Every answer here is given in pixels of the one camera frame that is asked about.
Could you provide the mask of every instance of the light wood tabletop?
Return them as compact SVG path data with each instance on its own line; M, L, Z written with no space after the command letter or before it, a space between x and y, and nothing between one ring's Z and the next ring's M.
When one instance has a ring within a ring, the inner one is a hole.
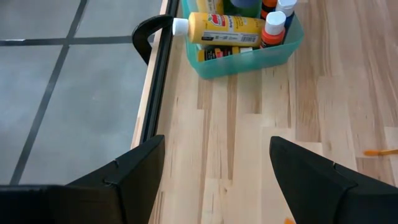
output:
M162 12L167 0L164 0ZM305 38L288 63L213 80L174 37L158 134L166 139L150 223L270 223L292 218L269 158L281 136L343 166L398 185L398 1L301 0ZM139 143L156 34L137 119Z

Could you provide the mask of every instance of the white bottle cap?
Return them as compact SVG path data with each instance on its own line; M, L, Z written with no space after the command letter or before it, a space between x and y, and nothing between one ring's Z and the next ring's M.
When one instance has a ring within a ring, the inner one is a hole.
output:
M188 19L173 19L173 35L188 35L189 21Z
M286 17L289 17L293 14L296 3L297 0L278 0L275 11L281 11Z
M283 12L270 12L266 19L266 33L278 35L284 30L286 16Z
M241 47L240 48L240 52L241 53L249 52L249 51L252 51L252 50L253 50L252 47Z

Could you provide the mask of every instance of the orange marker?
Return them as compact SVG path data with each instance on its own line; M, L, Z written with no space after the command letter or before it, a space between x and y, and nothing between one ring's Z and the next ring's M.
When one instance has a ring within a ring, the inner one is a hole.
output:
M277 0L262 0L261 19L267 19L268 13L275 11L276 5Z
M294 224L294 222L291 219L286 218L285 219L285 224Z
M383 151L367 150L367 151L364 151L363 154L365 156L386 156L386 155L398 154L398 149L383 150Z
M261 33L260 48L280 45L285 36L286 15L283 12L270 12L266 19L266 26Z

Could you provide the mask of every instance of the floor tile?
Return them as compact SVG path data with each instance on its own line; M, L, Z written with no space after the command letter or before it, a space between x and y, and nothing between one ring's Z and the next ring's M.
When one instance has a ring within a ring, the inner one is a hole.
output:
M61 47L0 47L0 184L8 184Z
M77 37L131 35L142 21L159 14L162 0L89 1Z
M21 184L67 184L130 149L147 66L131 44L71 46Z
M66 37L79 3L80 0L1 1L0 39Z

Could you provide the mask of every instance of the paint bottle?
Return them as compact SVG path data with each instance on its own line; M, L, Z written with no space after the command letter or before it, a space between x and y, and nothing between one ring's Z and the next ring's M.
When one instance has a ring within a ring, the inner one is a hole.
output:
M285 29L286 34L289 31L290 25L292 24L294 17L294 6L297 4L297 0L278 0L275 11L281 11L286 15Z
M174 18L173 35L188 35L194 44L258 47L262 19L191 12L189 19Z
M261 19L267 19L267 15L270 12L275 11L277 0L262 0L261 4Z
M212 49L199 50L198 62L204 62L207 60L221 58L238 53L239 53L239 47L230 47L230 46L220 46Z
M270 12L262 30L260 48L280 45L285 37L286 16L283 12Z
M188 2L196 1L199 12L206 12L211 14L224 14L223 0L187 0L187 1Z
M243 17L258 17L261 0L231 0L235 12Z

